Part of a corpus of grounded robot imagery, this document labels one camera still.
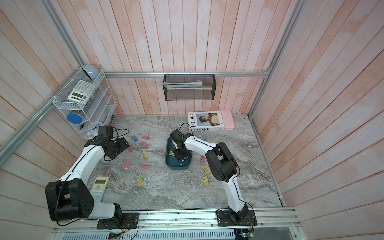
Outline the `yellow binder clip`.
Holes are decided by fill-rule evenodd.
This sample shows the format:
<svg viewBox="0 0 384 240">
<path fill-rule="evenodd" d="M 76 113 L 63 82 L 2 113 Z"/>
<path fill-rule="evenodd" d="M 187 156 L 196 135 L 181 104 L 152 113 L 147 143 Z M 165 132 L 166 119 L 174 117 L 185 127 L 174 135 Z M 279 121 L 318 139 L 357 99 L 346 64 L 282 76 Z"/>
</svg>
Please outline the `yellow binder clip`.
<svg viewBox="0 0 384 240">
<path fill-rule="evenodd" d="M 148 159 L 149 158 L 148 152 L 147 151 L 143 151 L 143 156 L 144 156 L 145 159 Z"/>
<path fill-rule="evenodd" d="M 142 177 L 138 178 L 138 187 L 141 188 L 143 185 L 144 185 L 143 178 Z"/>
<path fill-rule="evenodd" d="M 207 175 L 209 175 L 209 174 L 211 173 L 210 170 L 209 170 L 209 168 L 208 168 L 207 166 L 204 166 L 203 169 L 204 169 L 204 171 L 205 171 L 205 173 L 206 173 Z"/>
</svg>

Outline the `yellow binder clip lowest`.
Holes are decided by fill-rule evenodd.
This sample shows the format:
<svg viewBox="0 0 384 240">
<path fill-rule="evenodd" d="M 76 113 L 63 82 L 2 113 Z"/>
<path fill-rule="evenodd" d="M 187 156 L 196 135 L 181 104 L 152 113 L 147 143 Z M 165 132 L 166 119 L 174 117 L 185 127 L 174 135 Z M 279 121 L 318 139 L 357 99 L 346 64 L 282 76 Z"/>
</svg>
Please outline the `yellow binder clip lowest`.
<svg viewBox="0 0 384 240">
<path fill-rule="evenodd" d="M 205 187 L 208 187 L 210 185 L 208 177 L 203 177 L 203 181 L 204 181 L 204 186 Z"/>
</svg>

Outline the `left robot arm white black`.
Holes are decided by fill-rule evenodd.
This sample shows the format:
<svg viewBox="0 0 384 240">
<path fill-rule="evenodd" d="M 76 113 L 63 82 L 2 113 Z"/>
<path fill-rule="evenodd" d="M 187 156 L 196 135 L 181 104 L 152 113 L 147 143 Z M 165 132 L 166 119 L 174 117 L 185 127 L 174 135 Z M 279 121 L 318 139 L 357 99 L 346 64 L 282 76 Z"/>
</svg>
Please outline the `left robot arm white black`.
<svg viewBox="0 0 384 240">
<path fill-rule="evenodd" d="M 101 126 L 98 134 L 88 140 L 80 157 L 56 182 L 45 187 L 49 215 L 52 221 L 100 220 L 105 224 L 123 222 L 119 204 L 106 204 L 94 200 L 87 183 L 100 160 L 111 161 L 129 148 L 119 129 Z"/>
</svg>

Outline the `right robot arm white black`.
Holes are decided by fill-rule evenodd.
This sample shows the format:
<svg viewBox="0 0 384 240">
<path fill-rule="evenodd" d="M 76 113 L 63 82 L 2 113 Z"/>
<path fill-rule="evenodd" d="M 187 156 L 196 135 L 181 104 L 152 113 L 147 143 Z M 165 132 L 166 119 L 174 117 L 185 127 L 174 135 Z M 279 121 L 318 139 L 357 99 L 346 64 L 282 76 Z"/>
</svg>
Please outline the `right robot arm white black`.
<svg viewBox="0 0 384 240">
<path fill-rule="evenodd" d="M 179 130 L 174 130 L 170 137 L 175 146 L 174 155 L 178 160 L 191 152 L 206 157 L 211 173 L 224 186 L 229 211 L 238 215 L 239 218 L 246 215 L 249 208 L 243 200 L 237 180 L 240 168 L 227 145 L 223 142 L 209 143 L 191 133 L 183 134 Z"/>
</svg>

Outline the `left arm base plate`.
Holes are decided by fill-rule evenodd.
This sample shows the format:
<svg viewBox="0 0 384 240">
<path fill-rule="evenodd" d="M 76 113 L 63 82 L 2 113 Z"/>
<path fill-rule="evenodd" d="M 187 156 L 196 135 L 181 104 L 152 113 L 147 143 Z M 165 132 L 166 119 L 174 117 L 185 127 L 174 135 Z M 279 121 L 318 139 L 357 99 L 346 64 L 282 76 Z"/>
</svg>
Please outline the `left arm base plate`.
<svg viewBox="0 0 384 240">
<path fill-rule="evenodd" d="M 139 213 L 122 213 L 114 218 L 100 220 L 97 230 L 136 229 L 138 227 Z"/>
</svg>

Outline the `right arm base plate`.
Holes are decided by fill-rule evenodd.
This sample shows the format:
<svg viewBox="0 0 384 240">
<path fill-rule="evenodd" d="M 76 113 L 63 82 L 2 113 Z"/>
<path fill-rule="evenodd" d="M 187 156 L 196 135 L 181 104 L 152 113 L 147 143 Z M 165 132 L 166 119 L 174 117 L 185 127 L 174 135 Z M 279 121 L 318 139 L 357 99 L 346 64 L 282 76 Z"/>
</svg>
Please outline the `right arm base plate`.
<svg viewBox="0 0 384 240">
<path fill-rule="evenodd" d="M 251 226 L 258 225 L 255 212 L 248 210 L 247 213 L 234 213 L 232 210 L 216 210 L 219 227 Z"/>
</svg>

